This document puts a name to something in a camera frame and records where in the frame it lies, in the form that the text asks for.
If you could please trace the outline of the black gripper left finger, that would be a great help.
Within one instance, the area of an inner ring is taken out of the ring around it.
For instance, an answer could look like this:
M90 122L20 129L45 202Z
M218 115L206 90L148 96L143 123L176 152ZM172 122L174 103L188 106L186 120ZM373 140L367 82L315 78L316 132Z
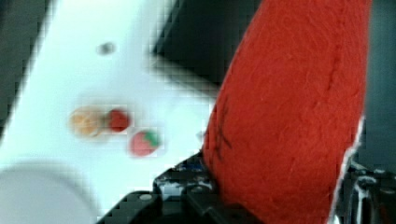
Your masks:
M152 186L164 201L180 198L187 188L192 187L205 187L210 192L218 192L218 184L209 173L202 152L167 169L154 179Z

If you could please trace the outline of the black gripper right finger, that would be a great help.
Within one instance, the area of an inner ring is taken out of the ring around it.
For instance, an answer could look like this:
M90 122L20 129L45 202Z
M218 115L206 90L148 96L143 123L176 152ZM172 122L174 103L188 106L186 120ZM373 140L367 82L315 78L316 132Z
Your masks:
M349 159L338 192L335 224L396 224L395 174Z

